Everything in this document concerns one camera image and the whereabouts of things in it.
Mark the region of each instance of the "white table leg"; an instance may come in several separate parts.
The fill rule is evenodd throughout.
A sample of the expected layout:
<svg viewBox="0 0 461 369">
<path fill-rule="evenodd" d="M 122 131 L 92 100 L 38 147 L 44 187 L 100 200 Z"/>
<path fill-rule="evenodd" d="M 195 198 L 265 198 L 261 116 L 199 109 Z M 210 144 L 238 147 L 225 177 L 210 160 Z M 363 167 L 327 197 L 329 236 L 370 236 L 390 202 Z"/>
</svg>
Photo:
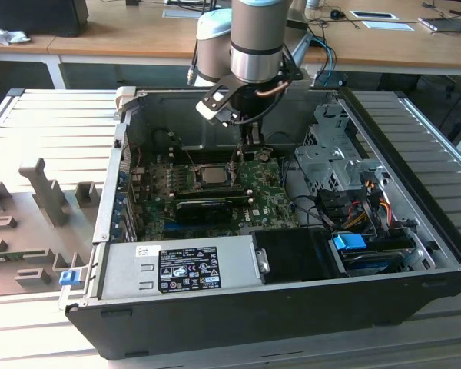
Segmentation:
<svg viewBox="0 0 461 369">
<path fill-rule="evenodd" d="M 68 80 L 65 77 L 65 72 L 58 55 L 45 55 L 43 57 L 43 62 L 48 67 L 49 75 L 53 81 L 54 87 L 57 90 L 68 88 Z"/>
</svg>

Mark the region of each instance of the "laptop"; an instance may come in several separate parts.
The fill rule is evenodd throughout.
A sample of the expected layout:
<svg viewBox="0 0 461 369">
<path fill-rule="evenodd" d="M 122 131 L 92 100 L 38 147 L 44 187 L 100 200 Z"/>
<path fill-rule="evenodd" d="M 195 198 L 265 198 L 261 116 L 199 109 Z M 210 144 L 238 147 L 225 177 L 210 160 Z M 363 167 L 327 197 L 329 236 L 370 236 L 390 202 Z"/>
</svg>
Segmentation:
<svg viewBox="0 0 461 369">
<path fill-rule="evenodd" d="M 419 18 L 419 22 L 433 32 L 461 32 L 461 19 L 458 18 Z"/>
</svg>

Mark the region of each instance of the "white paper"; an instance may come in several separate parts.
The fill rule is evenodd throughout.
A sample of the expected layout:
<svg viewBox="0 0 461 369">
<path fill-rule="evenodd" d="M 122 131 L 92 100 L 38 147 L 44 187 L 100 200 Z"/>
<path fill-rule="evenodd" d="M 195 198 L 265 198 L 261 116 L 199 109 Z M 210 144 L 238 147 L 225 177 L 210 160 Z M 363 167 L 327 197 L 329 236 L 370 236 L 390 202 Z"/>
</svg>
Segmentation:
<svg viewBox="0 0 461 369">
<path fill-rule="evenodd" d="M 392 31 L 414 31 L 406 23 L 362 21 L 370 29 L 390 29 Z"/>
<path fill-rule="evenodd" d="M 0 29 L 0 44 L 2 45 L 8 46 L 10 44 L 28 41 L 31 41 L 31 39 L 28 38 L 23 31 L 6 31 Z"/>
</svg>

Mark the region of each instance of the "black plastic cover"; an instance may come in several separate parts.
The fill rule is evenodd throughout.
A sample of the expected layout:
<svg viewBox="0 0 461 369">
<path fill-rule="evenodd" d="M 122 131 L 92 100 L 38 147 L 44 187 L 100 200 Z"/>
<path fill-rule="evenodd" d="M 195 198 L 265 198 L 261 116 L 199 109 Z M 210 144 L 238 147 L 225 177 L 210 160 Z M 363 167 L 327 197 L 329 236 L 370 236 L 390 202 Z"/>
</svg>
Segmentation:
<svg viewBox="0 0 461 369">
<path fill-rule="evenodd" d="M 252 233 L 254 247 L 266 252 L 265 284 L 342 277 L 322 228 L 284 228 Z"/>
</svg>

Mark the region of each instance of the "barcode sticker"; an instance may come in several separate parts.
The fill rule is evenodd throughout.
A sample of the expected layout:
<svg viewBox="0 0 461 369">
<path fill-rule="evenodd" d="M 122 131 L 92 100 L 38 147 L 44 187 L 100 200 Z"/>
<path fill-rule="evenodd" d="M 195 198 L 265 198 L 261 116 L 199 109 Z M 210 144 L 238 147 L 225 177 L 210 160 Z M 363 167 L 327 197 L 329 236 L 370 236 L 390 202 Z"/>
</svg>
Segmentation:
<svg viewBox="0 0 461 369">
<path fill-rule="evenodd" d="M 137 246 L 135 250 L 135 256 L 137 258 L 143 258 L 147 256 L 158 256 L 161 246 L 159 244 L 146 244 Z"/>
</svg>

